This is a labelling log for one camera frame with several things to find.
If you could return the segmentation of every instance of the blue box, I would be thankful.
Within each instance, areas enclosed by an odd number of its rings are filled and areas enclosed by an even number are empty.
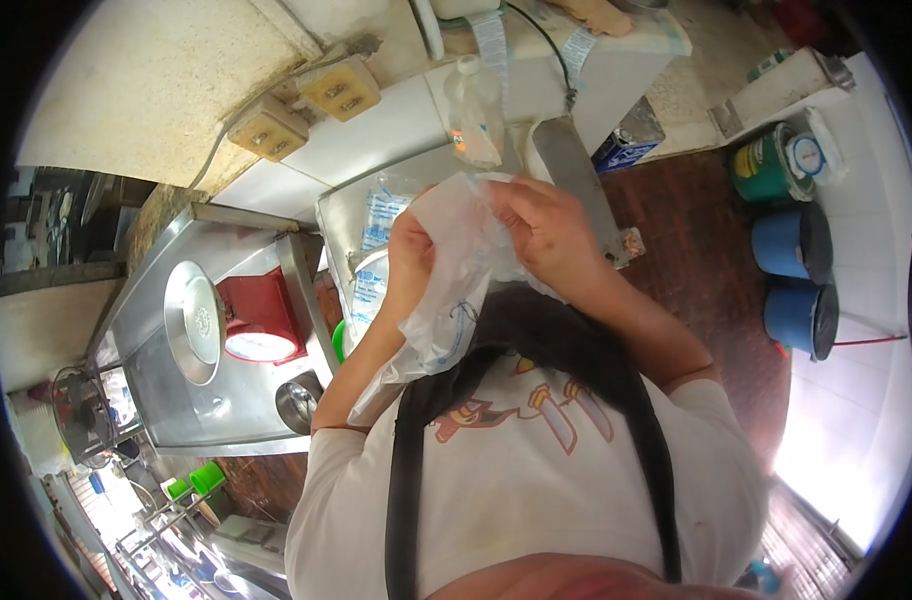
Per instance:
[[[666,139],[663,128],[646,97],[639,99],[592,155],[597,174],[608,173],[636,164]]]

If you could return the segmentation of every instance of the silver tray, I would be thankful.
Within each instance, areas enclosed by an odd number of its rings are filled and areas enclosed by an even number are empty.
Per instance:
[[[226,307],[210,278],[191,260],[183,260],[169,274],[163,324],[182,374],[196,385],[210,383],[226,346]]]

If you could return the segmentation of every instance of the white cap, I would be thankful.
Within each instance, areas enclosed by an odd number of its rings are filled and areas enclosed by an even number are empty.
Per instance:
[[[476,54],[460,56],[459,60],[456,61],[456,69],[459,70],[462,75],[475,75],[479,72],[480,65],[479,56]]]

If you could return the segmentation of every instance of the black strap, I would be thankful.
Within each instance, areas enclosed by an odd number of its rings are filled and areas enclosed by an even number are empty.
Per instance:
[[[416,599],[424,428],[468,400],[489,367],[510,352],[569,374],[625,417],[653,506],[665,580],[681,582],[672,461],[640,373],[603,325],[532,289],[516,288],[486,298],[473,340],[459,364],[421,378],[403,392],[386,512],[390,600]]]

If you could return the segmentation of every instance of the hand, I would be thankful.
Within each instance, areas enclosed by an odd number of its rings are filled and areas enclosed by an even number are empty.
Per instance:
[[[488,186],[492,214],[509,230],[519,262],[582,309],[615,271],[600,253],[579,200],[550,183],[522,176]]]
[[[408,209],[392,223],[389,242],[390,276],[379,317],[393,323],[409,317],[429,283],[436,246]]]

